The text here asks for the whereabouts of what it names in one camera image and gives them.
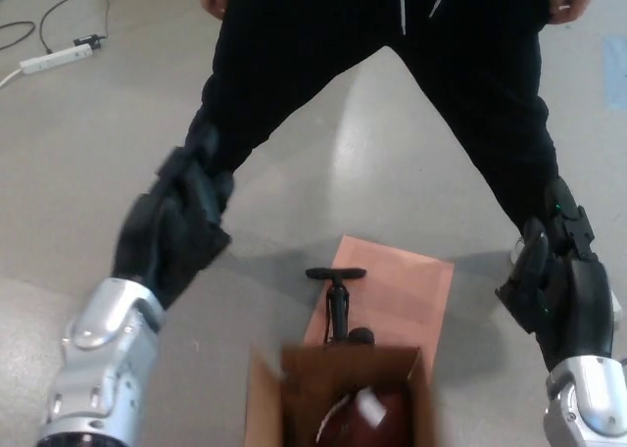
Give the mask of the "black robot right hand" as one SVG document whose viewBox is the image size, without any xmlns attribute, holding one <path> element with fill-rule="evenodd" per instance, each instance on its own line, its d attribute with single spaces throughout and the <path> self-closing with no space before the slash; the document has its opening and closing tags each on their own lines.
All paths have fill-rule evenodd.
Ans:
<svg viewBox="0 0 627 447">
<path fill-rule="evenodd" d="M 525 223 L 523 249 L 495 290 L 518 325 L 535 335 L 549 371 L 572 357 L 611 356 L 611 291 L 594 239 L 585 209 L 562 178 L 554 179 L 544 214 Z"/>
</svg>

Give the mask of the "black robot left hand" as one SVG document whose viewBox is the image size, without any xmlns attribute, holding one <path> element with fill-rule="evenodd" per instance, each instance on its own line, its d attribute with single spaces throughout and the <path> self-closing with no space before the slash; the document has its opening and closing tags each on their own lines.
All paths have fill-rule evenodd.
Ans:
<svg viewBox="0 0 627 447">
<path fill-rule="evenodd" d="M 112 276 L 146 286 L 164 309 L 230 244 L 221 216 L 234 179 L 217 164 L 218 147 L 206 124 L 174 148 L 121 226 Z"/>
</svg>

